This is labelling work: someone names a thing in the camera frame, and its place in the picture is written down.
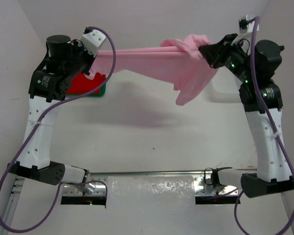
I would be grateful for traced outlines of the green t shirt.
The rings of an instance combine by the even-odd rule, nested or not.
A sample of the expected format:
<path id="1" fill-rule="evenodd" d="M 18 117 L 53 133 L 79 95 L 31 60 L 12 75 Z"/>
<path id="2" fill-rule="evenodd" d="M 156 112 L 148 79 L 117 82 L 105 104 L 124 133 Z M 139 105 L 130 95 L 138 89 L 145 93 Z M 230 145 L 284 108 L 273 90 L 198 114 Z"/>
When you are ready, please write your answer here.
<path id="1" fill-rule="evenodd" d="M 106 85 L 103 85 L 99 90 L 97 90 L 96 92 L 91 93 L 89 96 L 93 96 L 93 97 L 102 97 L 105 95 L 106 92 Z"/>

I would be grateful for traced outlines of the pink t shirt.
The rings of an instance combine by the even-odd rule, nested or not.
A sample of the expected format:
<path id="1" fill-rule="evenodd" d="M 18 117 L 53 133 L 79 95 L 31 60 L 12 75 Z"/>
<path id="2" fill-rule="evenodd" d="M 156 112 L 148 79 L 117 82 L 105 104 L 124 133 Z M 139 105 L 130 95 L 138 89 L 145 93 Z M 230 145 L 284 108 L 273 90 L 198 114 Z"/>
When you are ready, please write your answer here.
<path id="1" fill-rule="evenodd" d="M 114 72 L 131 71 L 173 84 L 176 104 L 196 98 L 216 75 L 198 48 L 211 42 L 206 35 L 190 34 L 184 40 L 166 39 L 159 47 L 118 49 Z"/>

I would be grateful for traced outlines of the red t shirt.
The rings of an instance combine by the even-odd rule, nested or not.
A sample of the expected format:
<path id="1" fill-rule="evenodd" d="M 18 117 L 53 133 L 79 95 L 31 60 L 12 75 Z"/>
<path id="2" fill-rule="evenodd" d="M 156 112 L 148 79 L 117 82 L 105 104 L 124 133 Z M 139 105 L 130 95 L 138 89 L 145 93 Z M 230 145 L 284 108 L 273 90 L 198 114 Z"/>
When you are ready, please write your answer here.
<path id="1" fill-rule="evenodd" d="M 105 74 L 96 73 L 93 79 L 88 79 L 83 73 L 80 73 L 72 79 L 72 85 L 67 91 L 67 95 L 81 95 L 97 88 L 104 80 Z"/>

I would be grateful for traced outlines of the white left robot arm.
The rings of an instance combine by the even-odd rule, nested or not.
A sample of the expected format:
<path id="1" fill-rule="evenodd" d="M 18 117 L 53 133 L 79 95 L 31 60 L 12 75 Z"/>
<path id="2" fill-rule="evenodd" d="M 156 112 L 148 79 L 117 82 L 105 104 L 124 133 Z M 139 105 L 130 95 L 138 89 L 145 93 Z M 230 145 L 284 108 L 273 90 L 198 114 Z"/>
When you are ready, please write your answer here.
<path id="1" fill-rule="evenodd" d="M 72 79 L 89 74 L 98 49 L 106 39 L 99 32 L 80 40 L 66 35 L 46 39 L 47 52 L 33 72 L 29 86 L 29 112 L 24 142 L 7 171 L 31 180 L 57 185 L 82 183 L 87 170 L 50 160 L 51 139 L 60 106 L 67 101 Z"/>

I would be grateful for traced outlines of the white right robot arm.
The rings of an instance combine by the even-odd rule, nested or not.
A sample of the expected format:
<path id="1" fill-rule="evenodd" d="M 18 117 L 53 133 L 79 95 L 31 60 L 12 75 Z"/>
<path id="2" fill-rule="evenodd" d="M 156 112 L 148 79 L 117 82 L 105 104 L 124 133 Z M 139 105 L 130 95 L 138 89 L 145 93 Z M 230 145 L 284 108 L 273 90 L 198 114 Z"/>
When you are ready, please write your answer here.
<path id="1" fill-rule="evenodd" d="M 294 190 L 294 178 L 277 141 L 283 138 L 283 102 L 272 79 L 285 48 L 270 40 L 258 41 L 253 49 L 253 80 L 251 56 L 243 50 L 242 42 L 234 41 L 236 37 L 228 34 L 220 42 L 198 50 L 211 68 L 225 67 L 241 82 L 239 96 L 256 147 L 257 171 L 243 173 L 239 185 L 249 198 Z"/>

